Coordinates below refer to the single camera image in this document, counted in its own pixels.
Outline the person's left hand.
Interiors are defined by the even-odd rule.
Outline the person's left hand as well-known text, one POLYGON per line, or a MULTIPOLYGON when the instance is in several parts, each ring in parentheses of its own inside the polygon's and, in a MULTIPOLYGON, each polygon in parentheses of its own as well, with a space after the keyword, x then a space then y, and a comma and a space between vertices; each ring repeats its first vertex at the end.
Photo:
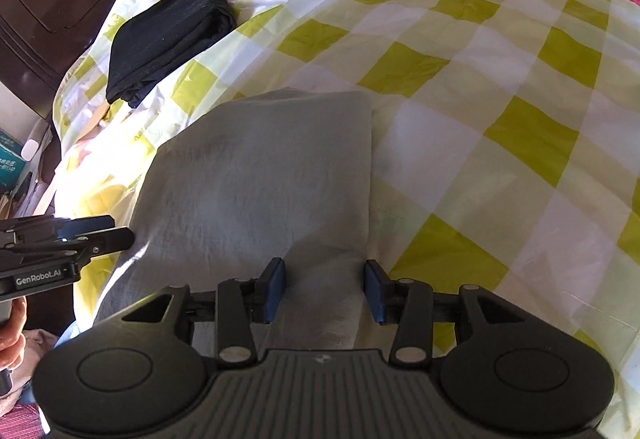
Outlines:
POLYGON ((25 297, 12 301, 12 310, 8 323, 1 327, 0 364, 2 370, 15 370, 24 359, 26 338, 23 334, 27 320, 27 301, 25 297))

